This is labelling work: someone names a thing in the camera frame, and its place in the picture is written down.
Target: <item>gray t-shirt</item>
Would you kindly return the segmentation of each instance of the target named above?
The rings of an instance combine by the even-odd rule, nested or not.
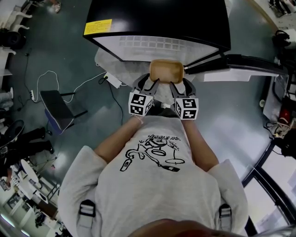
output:
[[[232,208],[232,231],[248,213],[241,182],[229,160],[204,172],[194,164],[177,118],[147,116],[141,129],[110,163],[85,146],[63,181],[58,207],[76,237],[80,203],[96,204],[94,237],[125,237],[159,219],[195,220],[218,228],[222,199]]]

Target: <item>electrical outlet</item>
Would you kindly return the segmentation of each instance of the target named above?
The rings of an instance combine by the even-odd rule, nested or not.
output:
[[[30,91],[30,96],[31,96],[31,100],[34,101],[35,96],[34,96],[34,91],[33,90]]]

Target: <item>wire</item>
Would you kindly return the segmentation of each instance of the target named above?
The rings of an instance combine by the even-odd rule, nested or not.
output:
[[[274,151],[274,150],[272,150],[274,153],[276,153],[276,154],[278,154],[278,155],[280,155],[280,156],[282,156],[283,154],[279,154],[279,153],[277,153],[276,151]]]
[[[89,80],[85,81],[84,83],[87,83],[88,81],[91,81],[91,80],[97,78],[98,76],[101,76],[101,75],[104,74],[104,73],[106,73],[106,72],[102,72],[101,74],[96,75],[95,77],[93,77],[92,79],[89,79]],[[76,91],[79,87],[81,87],[84,83],[82,83],[80,86],[78,86],[78,87],[74,90],[74,93],[75,93],[75,91]],[[65,101],[65,100],[64,100],[64,101],[65,101],[66,103],[70,103],[70,102],[73,100],[73,97],[74,97],[74,95],[72,95],[72,98],[71,98],[70,101]]]
[[[121,125],[123,124],[123,110],[122,110],[122,107],[120,106],[120,104],[118,103],[118,101],[115,99],[114,95],[113,95],[113,92],[112,92],[112,88],[110,86],[110,83],[108,83],[109,85],[109,88],[110,88],[110,91],[111,91],[111,95],[113,97],[113,99],[115,100],[115,102],[118,104],[120,110],[121,110]]]
[[[26,75],[27,75],[27,69],[28,69],[28,64],[29,64],[29,56],[30,56],[30,54],[29,54],[29,52],[26,54],[26,57],[27,57],[27,62],[26,62],[26,67],[25,67],[25,72],[24,72],[24,86],[26,87],[26,89],[27,89],[27,91],[28,91],[28,93],[30,93],[30,90],[29,90],[29,88],[27,87],[27,85],[26,85]]]
[[[106,78],[101,78],[99,81],[98,81],[98,83],[99,83],[99,85],[102,85],[103,84],[103,82],[106,80]],[[108,82],[108,85],[109,85],[109,88],[110,88],[110,91],[111,91],[111,95],[112,95],[112,97],[113,97],[113,99],[115,100],[115,102],[118,104],[118,106],[119,106],[119,108],[120,108],[120,110],[121,110],[121,125],[123,124],[123,110],[122,110],[122,107],[120,106],[120,104],[118,103],[118,101],[115,99],[115,97],[114,97],[114,94],[113,94],[113,91],[112,91],[112,88],[111,88],[111,85],[110,85],[110,83]]]
[[[52,73],[55,74],[55,78],[56,78],[56,82],[57,82],[57,90],[59,91],[59,89],[60,89],[59,81],[58,81],[58,79],[57,79],[57,74],[56,74],[54,71],[50,71],[50,70],[48,70],[46,73],[40,75],[40,76],[38,77],[38,79],[37,79],[37,97],[36,97],[36,100],[33,100],[35,103],[38,101],[38,85],[39,85],[39,79],[40,79],[40,77],[44,76],[44,75],[47,74],[48,72],[52,72]]]
[[[291,130],[290,125],[282,124],[279,122],[276,122],[273,124],[268,122],[265,124],[264,128],[267,129],[272,134],[273,137],[279,137],[279,138],[283,138]]]
[[[27,99],[27,100],[23,103],[23,99],[22,99],[22,97],[19,95],[19,96],[18,96],[18,101],[19,101],[19,103],[21,104],[21,107],[18,108],[18,109],[16,109],[16,110],[13,110],[14,112],[15,112],[15,111],[18,111],[18,112],[21,111],[21,110],[26,106],[27,102],[30,101],[30,99]]]

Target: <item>black cable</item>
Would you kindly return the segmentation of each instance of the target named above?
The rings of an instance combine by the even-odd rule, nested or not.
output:
[[[108,78],[108,77],[103,77],[103,78],[101,78],[101,79],[98,81],[99,85],[102,85],[102,84],[104,83],[104,81],[105,81],[107,78]],[[109,82],[108,82],[108,85],[109,85],[109,88],[110,88],[111,95],[112,95],[113,99],[114,99],[115,102],[118,104],[118,106],[119,106],[119,108],[120,108],[120,110],[121,110],[121,125],[122,125],[122,124],[123,124],[123,110],[122,110],[122,107],[120,106],[120,104],[118,103],[118,101],[115,99],[114,94],[113,94],[113,91],[112,91],[112,88],[111,88]]]
[[[280,156],[282,156],[283,154],[279,154],[279,153],[277,153],[276,151],[274,151],[274,150],[272,150],[274,153],[276,153],[276,154],[278,154],[278,155],[280,155]]]
[[[13,110],[13,112],[15,112],[15,111],[20,112],[20,111],[26,106],[26,104],[27,104],[27,102],[28,102],[29,100],[30,100],[30,99],[27,99],[27,100],[23,103],[22,97],[19,95],[19,96],[18,96],[18,101],[19,101],[19,103],[21,104],[21,107],[18,108],[18,109],[16,109],[16,110]]]
[[[29,56],[30,56],[31,52],[32,52],[32,48],[30,48],[28,53],[25,54],[25,56],[27,57],[27,62],[26,62],[26,67],[25,67],[25,72],[24,72],[24,79],[23,79],[24,80],[24,86],[26,87],[29,94],[30,94],[30,90],[26,85],[26,75],[27,75],[27,69],[28,69],[28,64],[29,64]]]

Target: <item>white box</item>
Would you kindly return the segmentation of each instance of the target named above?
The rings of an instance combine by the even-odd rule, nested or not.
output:
[[[153,96],[136,94],[130,92],[129,94],[129,113],[139,116],[145,116],[153,103]]]
[[[198,113],[198,99],[176,99],[175,110],[181,120],[196,120]]]

